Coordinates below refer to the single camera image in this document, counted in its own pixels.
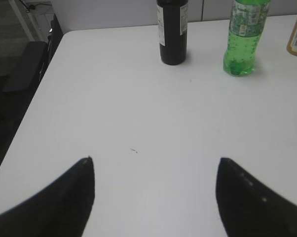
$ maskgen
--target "white table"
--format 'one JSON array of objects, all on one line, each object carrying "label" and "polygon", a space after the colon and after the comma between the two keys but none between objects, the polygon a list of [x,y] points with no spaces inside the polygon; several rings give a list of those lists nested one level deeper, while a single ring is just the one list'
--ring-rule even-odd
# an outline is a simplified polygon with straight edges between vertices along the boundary
[{"label": "white table", "polygon": [[0,167],[0,213],[88,155],[85,237],[225,237],[222,156],[297,204],[296,17],[267,19],[243,78],[222,70],[228,21],[189,24],[179,66],[161,63],[156,26],[66,34]]}]

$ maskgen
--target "green soda bottle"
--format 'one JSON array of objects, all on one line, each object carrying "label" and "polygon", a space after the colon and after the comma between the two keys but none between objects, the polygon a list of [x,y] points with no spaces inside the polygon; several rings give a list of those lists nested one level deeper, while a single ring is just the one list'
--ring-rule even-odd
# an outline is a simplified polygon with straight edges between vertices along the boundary
[{"label": "green soda bottle", "polygon": [[253,70],[255,51],[265,25],[270,0],[234,0],[223,68],[233,76]]}]

